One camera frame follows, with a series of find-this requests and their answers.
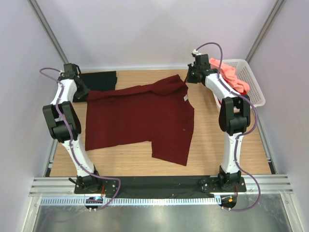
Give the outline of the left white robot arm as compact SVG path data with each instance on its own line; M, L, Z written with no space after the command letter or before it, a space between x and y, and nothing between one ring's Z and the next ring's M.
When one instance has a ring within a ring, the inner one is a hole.
M81 139L81 123L72 106L74 98L80 99L89 93L81 79L80 68L68 63L64 65L64 71L42 68L39 72L57 84L54 99L42 108L42 112L51 137L63 145L76 168L76 180L69 179L75 185L74 193L99 193L102 180L85 151Z

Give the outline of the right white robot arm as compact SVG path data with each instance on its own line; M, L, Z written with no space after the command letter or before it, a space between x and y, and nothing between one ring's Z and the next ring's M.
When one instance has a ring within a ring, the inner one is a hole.
M243 99L223 79L217 68L211 68L207 54L192 54L188 64L186 82L202 83L221 102L219 127L225 133L224 158L219 167L217 185L222 191L232 191L240 183L239 158L242 135L251 123L251 106L248 97Z

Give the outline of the dark red t shirt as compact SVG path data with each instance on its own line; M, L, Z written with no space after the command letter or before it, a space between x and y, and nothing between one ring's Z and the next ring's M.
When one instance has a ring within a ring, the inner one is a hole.
M90 91L85 149L151 142L152 157L187 165L195 110L179 75L153 84Z

